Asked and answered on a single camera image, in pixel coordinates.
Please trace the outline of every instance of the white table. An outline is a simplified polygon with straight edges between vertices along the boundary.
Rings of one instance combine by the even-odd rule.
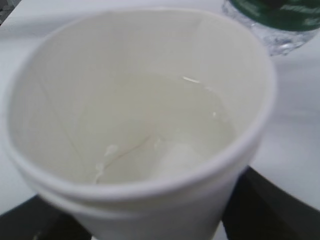
[[[75,19],[131,6],[220,12],[221,4],[221,0],[22,0],[0,26],[0,97],[43,37]],[[251,166],[287,193],[320,210],[320,35],[286,57],[275,57],[274,62],[279,99]],[[0,214],[33,195],[0,151]]]

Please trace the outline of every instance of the cup rim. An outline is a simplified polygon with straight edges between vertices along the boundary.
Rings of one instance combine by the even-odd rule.
[[[82,21],[87,19],[97,18],[99,16],[117,13],[123,14],[128,12],[139,12],[139,11],[155,11],[155,12],[189,12],[196,13],[210,18],[220,19],[221,21],[227,22],[232,28],[243,32],[243,35],[247,35],[247,38],[255,42],[255,50],[261,58],[261,62],[264,63],[267,69],[268,76],[266,77],[268,83],[266,87],[265,98],[262,101],[261,108],[259,109],[256,117],[252,120],[252,124],[239,135],[230,145],[221,150],[218,154],[214,155],[203,165],[197,167],[193,171],[187,174],[182,174],[174,178],[159,179],[143,182],[133,182],[126,184],[108,184],[108,185],[93,185],[90,183],[73,183],[68,180],[60,179],[54,174],[38,167],[32,161],[28,160],[27,157],[23,156],[18,148],[12,143],[8,128],[8,113],[10,107],[10,100],[12,94],[16,88],[16,85],[22,79],[23,73],[32,64],[32,60],[41,51],[42,47],[45,46],[47,41],[52,37],[60,33],[60,31],[70,28],[72,26],[80,24]],[[69,198],[80,198],[82,200],[90,201],[130,201],[135,199],[147,198],[158,196],[163,193],[174,192],[186,188],[187,186],[194,185],[198,182],[205,181],[208,178],[214,178],[221,173],[222,170],[228,169],[243,151],[248,147],[252,141],[254,141],[264,126],[266,125],[268,118],[270,117],[273,106],[276,101],[277,95],[277,75],[273,63],[267,53],[267,50],[259,42],[259,40],[253,36],[253,34],[246,29],[244,26],[235,22],[220,14],[198,10],[190,8],[180,7],[139,7],[139,8],[125,8],[125,9],[114,9],[104,11],[102,13],[93,14],[89,17],[84,17],[68,23],[63,27],[60,27],[45,37],[37,48],[27,57],[26,61],[19,68],[17,73],[13,76],[7,86],[7,91],[4,95],[4,106],[3,106],[3,118],[2,118],[2,145],[4,151],[7,153],[9,158],[15,163],[18,169],[27,173],[28,178],[31,178],[33,182],[40,184],[42,187],[50,189],[53,192],[62,194]]]

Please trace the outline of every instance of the liquid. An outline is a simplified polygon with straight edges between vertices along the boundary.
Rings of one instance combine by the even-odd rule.
[[[235,136],[219,97],[196,79],[130,74],[113,82],[98,90],[77,125],[88,183],[172,178]]]

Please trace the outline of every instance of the green bottle label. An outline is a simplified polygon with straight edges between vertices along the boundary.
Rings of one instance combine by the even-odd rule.
[[[229,0],[248,18],[286,31],[320,28],[320,0]]]

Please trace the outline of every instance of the black surface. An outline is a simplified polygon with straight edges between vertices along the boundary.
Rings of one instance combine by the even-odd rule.
[[[229,240],[320,240],[320,212],[251,168],[239,179],[222,222]],[[71,216],[37,196],[0,216],[0,240],[90,239]]]

